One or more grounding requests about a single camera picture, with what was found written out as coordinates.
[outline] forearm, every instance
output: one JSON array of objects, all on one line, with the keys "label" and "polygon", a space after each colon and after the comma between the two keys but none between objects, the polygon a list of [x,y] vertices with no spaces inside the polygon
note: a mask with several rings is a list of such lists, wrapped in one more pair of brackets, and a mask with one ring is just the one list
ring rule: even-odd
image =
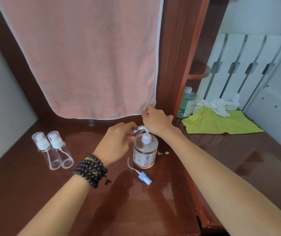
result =
[{"label": "forearm", "polygon": [[18,235],[67,235],[90,189],[84,178],[73,175]]},{"label": "forearm", "polygon": [[173,128],[163,139],[231,235],[281,235],[281,211],[245,180]]}]

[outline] beaded bracelet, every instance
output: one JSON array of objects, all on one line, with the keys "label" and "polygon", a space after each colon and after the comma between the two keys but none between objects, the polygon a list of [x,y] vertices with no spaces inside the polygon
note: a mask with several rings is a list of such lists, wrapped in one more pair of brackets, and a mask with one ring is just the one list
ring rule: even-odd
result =
[{"label": "beaded bracelet", "polygon": [[103,166],[101,160],[92,154],[87,154],[86,157],[91,158],[92,160],[81,160],[73,171],[73,175],[77,174],[85,178],[85,180],[87,180],[93,188],[98,187],[98,183],[103,177],[106,178],[105,185],[111,183],[106,176],[108,169]]}]

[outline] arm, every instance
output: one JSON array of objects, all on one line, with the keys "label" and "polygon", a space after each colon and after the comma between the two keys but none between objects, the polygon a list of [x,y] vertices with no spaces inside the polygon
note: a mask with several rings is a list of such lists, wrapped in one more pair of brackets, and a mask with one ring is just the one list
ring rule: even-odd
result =
[{"label": "arm", "polygon": [[[129,136],[132,127],[135,127],[133,122],[119,123],[108,129],[93,153],[105,167],[127,152],[129,143],[135,140]],[[67,235],[90,189],[87,180],[73,175],[18,235]]]},{"label": "arm", "polygon": [[172,116],[148,106],[142,112],[147,129],[178,155],[205,200],[233,236],[281,235],[281,210],[253,186],[191,143],[172,126]]}]

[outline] blue plastic cap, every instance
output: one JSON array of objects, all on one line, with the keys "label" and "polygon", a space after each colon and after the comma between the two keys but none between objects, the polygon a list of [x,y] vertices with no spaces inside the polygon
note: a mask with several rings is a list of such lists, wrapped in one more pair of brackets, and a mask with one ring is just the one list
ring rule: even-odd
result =
[{"label": "blue plastic cap", "polygon": [[140,178],[143,182],[145,182],[147,185],[150,185],[152,180],[148,178],[148,176],[145,174],[145,172],[142,172],[139,174],[138,178]]}]

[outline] green liquid bottle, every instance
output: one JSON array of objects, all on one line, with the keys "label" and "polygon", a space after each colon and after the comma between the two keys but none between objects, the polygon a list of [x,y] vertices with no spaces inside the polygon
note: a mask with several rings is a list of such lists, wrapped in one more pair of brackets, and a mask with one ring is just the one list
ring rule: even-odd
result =
[{"label": "green liquid bottle", "polygon": [[178,111],[178,118],[188,118],[193,111],[197,94],[192,92],[192,88],[186,86]]}]

